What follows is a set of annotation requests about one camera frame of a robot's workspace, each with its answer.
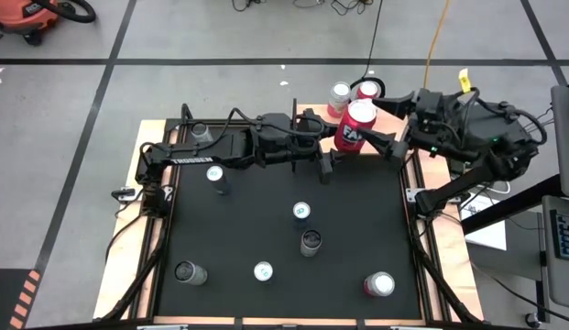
black floor line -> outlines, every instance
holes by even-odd
[[[48,232],[44,238],[44,243],[42,244],[41,250],[39,251],[38,260],[36,261],[36,270],[40,273],[44,273],[46,267],[48,266],[49,257],[54,249],[54,244],[56,243],[56,237],[60,231],[60,225],[62,224],[62,219],[64,218],[64,213],[68,206],[68,202],[71,199],[72,189],[76,178],[79,175],[79,170],[81,168],[82,159],[84,158],[84,153],[89,144],[89,139],[93,132],[94,123],[99,115],[99,110],[101,109],[101,103],[103,102],[104,95],[107,90],[107,85],[111,79],[111,74],[113,73],[113,68],[115,66],[115,59],[119,55],[119,50],[123,43],[123,39],[127,32],[127,27],[129,26],[129,21],[136,7],[137,0],[130,0],[127,4],[126,12],[123,16],[121,26],[117,32],[117,37],[115,38],[115,43],[111,49],[111,54],[109,55],[109,60],[104,68],[103,77],[99,82],[96,94],[93,99],[93,105],[91,105],[91,110],[84,123],[84,128],[82,129],[81,138],[74,151],[74,157],[72,158],[72,164],[66,175],[66,181],[62,191],[60,192],[60,197],[56,204],[56,209],[54,210],[54,215],[49,223]]]
[[[106,65],[111,59],[1,59],[0,65]],[[569,60],[557,60],[569,66]],[[224,66],[224,65],[366,65],[367,59],[264,58],[264,59],[114,59],[114,65]],[[426,59],[372,59],[372,65],[424,66]],[[547,59],[433,59],[433,66],[553,66]]]
[[[529,21],[531,22],[534,34],[536,34],[537,39],[541,44],[542,51],[544,51],[547,60],[550,62],[551,69],[553,69],[553,74],[555,75],[557,83],[561,85],[567,85],[567,80],[565,79],[565,75],[563,74],[561,66],[559,65],[559,62],[557,61],[555,55],[553,54],[553,49],[551,49],[549,41],[547,41],[547,38],[545,37],[544,32],[542,31],[541,24],[539,23],[537,16],[534,14],[534,10],[532,10],[531,3],[529,3],[529,0],[520,0],[520,2],[522,3],[522,7],[526,12],[526,16],[529,18]]]

computer keyboard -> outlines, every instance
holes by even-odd
[[[554,222],[555,254],[558,258],[569,260],[569,216],[556,214]]]

can lid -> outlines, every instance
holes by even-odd
[[[333,92],[337,94],[337,96],[348,96],[351,90],[346,82],[336,82],[333,86]]]
[[[176,266],[174,276],[178,281],[188,281],[194,274],[194,266],[190,261],[183,261]]]
[[[298,202],[292,208],[294,216],[299,219],[304,219],[311,214],[311,207],[305,202]]]
[[[196,123],[191,128],[191,132],[196,136],[204,134],[206,130],[207,130],[207,125],[205,125],[204,123]]]
[[[316,230],[307,230],[302,234],[302,244],[307,248],[317,248],[321,245],[321,234]]]
[[[258,281],[267,281],[272,277],[274,269],[267,261],[260,261],[254,267],[254,275]]]
[[[374,279],[374,286],[376,287],[376,291],[384,295],[389,295],[394,291],[394,279],[385,272],[380,273],[379,276]]]
[[[207,170],[207,179],[217,181],[223,177],[223,169],[220,166],[211,166]]]
[[[370,123],[378,115],[376,106],[371,100],[355,100],[349,105],[349,115],[360,123]]]
[[[373,82],[362,82],[359,85],[359,91],[361,91],[362,94],[373,96],[378,93],[378,86]]]

wooden table frame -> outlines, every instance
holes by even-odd
[[[330,123],[338,122],[338,119],[331,118],[327,115],[326,105],[322,104],[306,104],[299,105],[299,113],[306,108],[312,108],[314,112],[320,115],[325,121]],[[129,166],[126,185],[141,189],[135,179],[137,169],[137,160],[139,156],[138,148],[144,142],[166,142],[175,143],[179,134],[186,134],[183,128],[180,133],[176,129],[172,129],[172,124],[178,122],[170,122],[166,120],[144,120],[141,122],[137,141],[134,148],[134,154]],[[397,133],[400,137],[404,127],[405,120],[400,120],[384,111],[378,111],[378,120],[374,129],[384,133]],[[331,137],[323,139],[321,146],[326,152],[334,148],[333,139]],[[377,153],[372,146],[365,144],[362,153]],[[439,188],[450,181],[449,171],[447,170],[446,160],[442,157],[431,158],[426,151],[420,151],[415,160],[420,162],[420,167],[413,166],[416,162],[407,164],[406,177],[409,180],[410,187],[418,187],[418,182],[424,181],[426,188]],[[172,175],[172,168],[168,167],[163,176],[163,184],[169,184],[170,178],[176,179],[177,174]],[[126,223],[134,219],[139,214],[140,203],[133,203],[119,215],[115,226],[115,233],[120,230]],[[444,210],[446,214],[459,219],[457,208],[454,205],[448,205]],[[101,290],[97,299],[94,311],[94,317],[101,317],[107,314],[123,296],[129,284],[137,275],[138,267],[141,267],[145,256],[141,255],[142,247],[148,244],[148,251],[154,249],[158,242],[159,230],[161,228],[161,219],[147,219],[142,216],[133,226],[129,227],[123,235],[121,235],[112,246],[109,259],[105,265]],[[422,231],[423,224],[419,224],[419,231]],[[467,247],[463,230],[460,225],[447,217],[440,216],[436,218],[430,229],[422,238],[425,249],[432,250],[429,247],[435,246],[437,255],[435,256],[443,272],[443,277],[454,290],[457,297],[469,309],[471,314],[479,319],[483,319],[481,305],[476,290],[476,282],[471,268]],[[428,291],[429,303],[432,309],[432,315],[424,315],[421,308],[421,320],[365,320],[366,325],[424,325],[427,319],[444,320],[444,316],[451,317],[453,321],[457,321],[457,316],[453,310],[443,311],[441,306],[440,295],[434,281],[428,272],[426,274],[425,283],[419,281],[419,287],[426,286]],[[148,274],[144,285],[139,293],[139,303],[132,307],[132,317],[144,318],[150,314],[148,311],[151,304],[153,293],[154,270]],[[129,310],[124,314],[124,318],[129,316]],[[244,317],[241,321],[243,325],[336,325],[336,326],[357,326],[355,319],[291,319],[291,318],[249,318]],[[155,324],[189,324],[189,325],[233,325],[234,317],[191,317],[191,316],[154,316]]]

gray concrete floor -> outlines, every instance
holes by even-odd
[[[30,59],[0,62],[0,268],[35,266],[87,116],[98,111],[28,326],[91,320],[117,208],[109,192],[125,181],[142,119],[176,117],[183,102],[198,117],[225,117],[233,106],[249,116],[288,112],[292,97],[325,103],[332,83],[351,82],[363,73],[364,65],[335,59],[367,57],[378,11],[377,0],[363,15],[347,16],[338,16],[330,0],[306,10],[291,0],[268,0],[244,13],[236,13],[227,0],[137,0],[118,56],[107,60],[135,0],[90,2],[99,16],[94,24],[62,20],[36,48],[12,35],[0,41],[1,59]],[[386,82],[388,96],[421,87],[420,59],[427,55],[443,4],[384,1],[373,57],[403,65],[370,70]],[[569,0],[530,4],[556,58],[569,60]],[[434,58],[464,62],[432,66],[430,89],[456,91],[458,71],[469,66],[484,99],[507,100],[535,115],[549,107],[549,90],[557,84],[551,67],[541,61],[545,53],[519,0],[452,1]],[[71,61],[61,65],[53,59]],[[142,60],[142,65],[125,59]],[[170,66],[143,59],[200,61]],[[234,65],[230,59],[272,60]],[[308,59],[332,60],[304,65]],[[420,61],[407,65],[401,59]],[[503,59],[537,60],[539,65],[498,61]],[[479,66],[473,60],[495,61]],[[113,73],[103,80],[105,65]],[[569,67],[563,73],[569,82]],[[289,84],[282,86],[282,81]],[[103,82],[108,83],[103,100],[95,102]],[[556,173],[554,128],[547,128],[550,141],[529,172],[511,183],[510,195]],[[498,276],[534,298],[533,282]],[[481,274],[476,280],[488,320],[522,325],[521,316],[532,311],[529,305]],[[547,328],[569,326],[553,318]]]

